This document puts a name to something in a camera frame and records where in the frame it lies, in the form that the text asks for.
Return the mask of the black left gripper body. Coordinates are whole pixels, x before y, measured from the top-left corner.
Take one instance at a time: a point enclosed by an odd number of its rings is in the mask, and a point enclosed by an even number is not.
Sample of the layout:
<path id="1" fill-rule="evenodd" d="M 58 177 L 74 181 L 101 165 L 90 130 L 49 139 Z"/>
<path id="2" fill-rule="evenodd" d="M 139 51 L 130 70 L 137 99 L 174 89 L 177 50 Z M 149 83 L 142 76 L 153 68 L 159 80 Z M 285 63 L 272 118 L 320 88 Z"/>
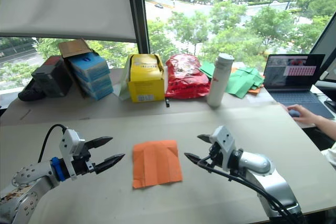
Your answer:
<path id="1" fill-rule="evenodd" d="M 76 175 L 84 175 L 95 171 L 95 164 L 90 161 L 91 154 L 89 150 L 91 148 L 94 148 L 94 143 L 93 141 L 88 141 L 87 143 L 84 143 L 79 154 L 73 156 L 73 161 L 71 163 Z"/>

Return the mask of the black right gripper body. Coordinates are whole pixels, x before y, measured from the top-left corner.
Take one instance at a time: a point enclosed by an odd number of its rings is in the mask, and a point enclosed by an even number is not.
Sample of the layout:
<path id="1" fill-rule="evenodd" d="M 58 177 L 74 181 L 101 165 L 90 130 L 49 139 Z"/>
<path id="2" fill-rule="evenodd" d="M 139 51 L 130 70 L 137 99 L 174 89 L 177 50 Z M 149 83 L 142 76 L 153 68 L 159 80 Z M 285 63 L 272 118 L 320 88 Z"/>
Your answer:
<path id="1" fill-rule="evenodd" d="M 210 168 L 217 166 L 223 171 L 228 171 L 228 149 L 223 144 L 215 142 L 209 149 L 209 155 L 211 159 Z"/>

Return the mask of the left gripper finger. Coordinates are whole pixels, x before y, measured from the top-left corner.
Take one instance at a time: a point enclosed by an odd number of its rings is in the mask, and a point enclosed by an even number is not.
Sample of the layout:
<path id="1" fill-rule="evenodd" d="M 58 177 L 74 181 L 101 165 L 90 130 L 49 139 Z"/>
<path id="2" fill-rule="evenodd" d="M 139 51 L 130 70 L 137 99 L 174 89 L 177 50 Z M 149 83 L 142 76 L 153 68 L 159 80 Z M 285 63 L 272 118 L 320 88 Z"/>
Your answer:
<path id="1" fill-rule="evenodd" d="M 106 158 L 102 163 L 94 166 L 94 172 L 96 174 L 100 174 L 104 172 L 105 170 L 113 167 L 116 163 L 121 161 L 124 156 L 125 154 L 122 153 L 122 154 L 116 154 L 109 158 Z"/>
<path id="2" fill-rule="evenodd" d="M 110 136 L 99 137 L 99 138 L 88 141 L 86 143 L 86 147 L 87 149 L 98 148 L 98 147 L 105 145 L 112 139 L 113 137 L 110 137 Z"/>

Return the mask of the person's bare hand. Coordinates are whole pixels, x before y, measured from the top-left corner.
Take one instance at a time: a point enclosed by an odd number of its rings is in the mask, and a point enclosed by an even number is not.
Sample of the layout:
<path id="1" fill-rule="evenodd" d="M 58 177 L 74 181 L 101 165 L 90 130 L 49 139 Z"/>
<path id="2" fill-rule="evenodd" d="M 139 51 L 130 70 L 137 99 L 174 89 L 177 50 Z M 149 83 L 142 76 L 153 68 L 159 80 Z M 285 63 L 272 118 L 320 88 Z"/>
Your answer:
<path id="1" fill-rule="evenodd" d="M 311 111 L 309 111 L 308 109 L 306 109 L 302 105 L 298 105 L 298 104 L 290 105 L 290 106 L 287 107 L 287 110 L 288 110 L 290 115 L 293 114 L 291 111 L 295 111 L 296 115 L 298 115 L 298 116 L 293 116 L 292 118 L 295 121 L 303 123 L 303 124 L 315 124 L 315 125 L 317 125 L 318 122 L 321 119 L 320 116 L 312 113 Z"/>

